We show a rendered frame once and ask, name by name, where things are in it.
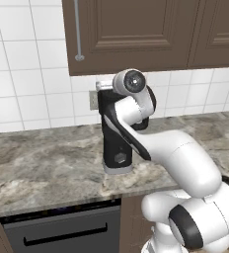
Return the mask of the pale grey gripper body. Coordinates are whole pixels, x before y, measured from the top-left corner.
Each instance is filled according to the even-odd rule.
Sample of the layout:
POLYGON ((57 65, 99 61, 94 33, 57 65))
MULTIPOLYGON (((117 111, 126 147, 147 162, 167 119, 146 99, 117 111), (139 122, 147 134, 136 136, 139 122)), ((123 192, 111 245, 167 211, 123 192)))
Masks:
POLYGON ((144 120, 142 120, 140 123, 136 123, 134 125, 132 125, 131 127, 134 130, 144 130, 148 128, 148 124, 149 124, 149 119, 145 118, 144 120))

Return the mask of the black blender with grey base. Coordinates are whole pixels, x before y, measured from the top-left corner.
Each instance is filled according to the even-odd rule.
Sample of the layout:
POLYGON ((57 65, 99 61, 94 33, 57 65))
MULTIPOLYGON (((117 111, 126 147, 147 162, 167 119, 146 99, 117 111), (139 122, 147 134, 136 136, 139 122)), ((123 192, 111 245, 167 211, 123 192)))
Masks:
POLYGON ((104 119, 105 108, 123 96, 113 91, 111 81, 97 81, 99 114, 102 119, 102 132, 104 136, 103 167, 107 174, 125 174, 132 170, 132 148, 112 129, 104 119))

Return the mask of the dark grey dishwasher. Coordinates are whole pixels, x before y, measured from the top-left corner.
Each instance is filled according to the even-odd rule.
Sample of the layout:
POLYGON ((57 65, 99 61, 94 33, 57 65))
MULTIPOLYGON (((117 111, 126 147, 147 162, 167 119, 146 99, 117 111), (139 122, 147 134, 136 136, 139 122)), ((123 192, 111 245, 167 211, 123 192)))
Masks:
POLYGON ((121 199, 0 217, 14 253, 118 253, 121 199), (25 246, 35 240, 103 227, 108 231, 25 246))

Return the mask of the grey wall socket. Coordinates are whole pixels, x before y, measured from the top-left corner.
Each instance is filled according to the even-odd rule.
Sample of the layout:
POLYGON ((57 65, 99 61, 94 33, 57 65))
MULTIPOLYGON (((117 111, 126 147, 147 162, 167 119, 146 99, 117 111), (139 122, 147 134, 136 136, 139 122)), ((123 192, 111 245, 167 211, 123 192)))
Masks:
POLYGON ((94 111, 98 109, 98 93, 96 91, 89 92, 90 110, 94 111))

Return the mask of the wide brown wall cupboard door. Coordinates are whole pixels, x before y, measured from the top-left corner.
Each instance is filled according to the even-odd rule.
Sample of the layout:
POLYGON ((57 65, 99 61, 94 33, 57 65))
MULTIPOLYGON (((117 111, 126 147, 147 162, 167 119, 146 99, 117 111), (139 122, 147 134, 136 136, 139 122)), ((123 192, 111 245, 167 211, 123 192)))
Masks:
POLYGON ((69 74, 185 69, 199 0, 79 0, 83 61, 77 61, 73 0, 62 0, 69 74))

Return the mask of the narrow brown wall cupboard door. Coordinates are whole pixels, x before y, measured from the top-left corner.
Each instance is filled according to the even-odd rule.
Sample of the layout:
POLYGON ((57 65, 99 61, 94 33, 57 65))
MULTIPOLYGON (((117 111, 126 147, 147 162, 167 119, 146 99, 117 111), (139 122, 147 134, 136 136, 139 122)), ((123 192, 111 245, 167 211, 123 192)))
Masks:
POLYGON ((229 0, 199 0, 188 68, 229 67, 229 0))

